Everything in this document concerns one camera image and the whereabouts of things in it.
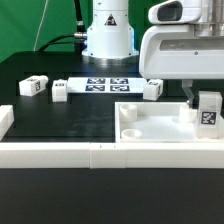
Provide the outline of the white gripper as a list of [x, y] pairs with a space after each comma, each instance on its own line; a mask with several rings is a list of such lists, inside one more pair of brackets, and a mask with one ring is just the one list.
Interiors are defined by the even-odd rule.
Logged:
[[193, 108], [196, 79], [224, 79], [224, 38], [200, 38], [193, 25], [158, 25], [142, 39], [139, 72], [146, 78], [181, 79]]

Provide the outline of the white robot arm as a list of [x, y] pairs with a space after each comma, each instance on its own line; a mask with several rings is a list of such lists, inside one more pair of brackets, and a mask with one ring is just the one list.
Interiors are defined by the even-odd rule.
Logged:
[[151, 7], [139, 50], [128, 21], [128, 0], [93, 0], [88, 62], [121, 64], [139, 58], [146, 79], [180, 79], [189, 98], [195, 79], [224, 79], [224, 0], [166, 0]]

